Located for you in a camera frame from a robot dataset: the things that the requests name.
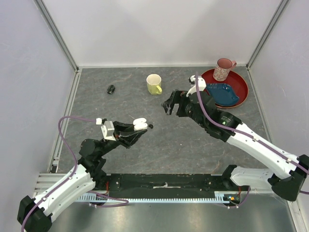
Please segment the white earbud charging case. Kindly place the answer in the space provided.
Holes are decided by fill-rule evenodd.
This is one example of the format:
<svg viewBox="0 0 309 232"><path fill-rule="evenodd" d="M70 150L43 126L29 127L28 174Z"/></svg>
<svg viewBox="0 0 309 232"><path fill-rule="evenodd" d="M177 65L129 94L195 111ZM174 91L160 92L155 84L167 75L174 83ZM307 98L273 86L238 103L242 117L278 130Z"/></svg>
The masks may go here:
<svg viewBox="0 0 309 232"><path fill-rule="evenodd" d="M145 130L148 127L147 120L143 117L135 119L133 125L135 131Z"/></svg>

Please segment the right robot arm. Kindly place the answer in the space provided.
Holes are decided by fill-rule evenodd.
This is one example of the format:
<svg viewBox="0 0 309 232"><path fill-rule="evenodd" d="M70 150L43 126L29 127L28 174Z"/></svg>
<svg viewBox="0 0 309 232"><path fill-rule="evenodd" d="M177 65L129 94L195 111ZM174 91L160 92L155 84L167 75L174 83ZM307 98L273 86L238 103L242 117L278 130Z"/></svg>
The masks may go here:
<svg viewBox="0 0 309 232"><path fill-rule="evenodd" d="M222 174L221 184L226 190L249 186L258 190L272 190L279 197L294 202L307 178L307 155L288 154L251 130L239 118L219 110L213 97L206 92L189 94L173 90L161 105L171 115L178 104L178 117L189 117L211 137L233 145L265 165L264 169L229 165Z"/></svg>

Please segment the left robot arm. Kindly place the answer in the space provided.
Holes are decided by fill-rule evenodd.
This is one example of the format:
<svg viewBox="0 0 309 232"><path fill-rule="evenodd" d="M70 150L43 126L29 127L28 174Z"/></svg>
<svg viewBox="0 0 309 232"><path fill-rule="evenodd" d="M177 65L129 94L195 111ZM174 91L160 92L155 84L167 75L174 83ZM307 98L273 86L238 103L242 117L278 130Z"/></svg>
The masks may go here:
<svg viewBox="0 0 309 232"><path fill-rule="evenodd" d="M101 127L101 140L85 139L81 144L80 159L73 168L50 188L36 197L24 197L19 205L17 220L23 232L47 232L53 222L74 201L85 193L101 190L106 185L102 170L103 156L123 146L130 148L147 132L147 120L137 118L131 124L96 118L92 123Z"/></svg>

